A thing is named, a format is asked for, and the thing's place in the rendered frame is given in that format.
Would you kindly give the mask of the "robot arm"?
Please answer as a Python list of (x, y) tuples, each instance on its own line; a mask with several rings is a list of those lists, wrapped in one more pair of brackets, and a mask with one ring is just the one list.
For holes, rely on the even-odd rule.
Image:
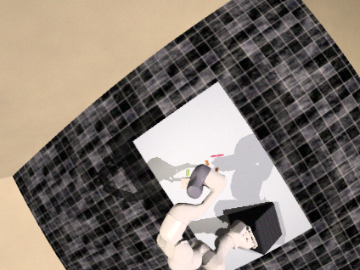
[(234, 224), (215, 239), (215, 250), (201, 240), (195, 240), (191, 246), (187, 240), (183, 240), (182, 234), (187, 225), (206, 212), (228, 183), (225, 175), (205, 164), (197, 165), (194, 170), (190, 177), (182, 177), (181, 188), (187, 189), (187, 195), (192, 199), (198, 199), (202, 195), (202, 183), (211, 192), (198, 205), (175, 204), (160, 227), (157, 244), (168, 256), (171, 270), (195, 270), (200, 265), (206, 270), (225, 270), (225, 256), (231, 249), (254, 249), (258, 244), (250, 226), (240, 220), (234, 221)]

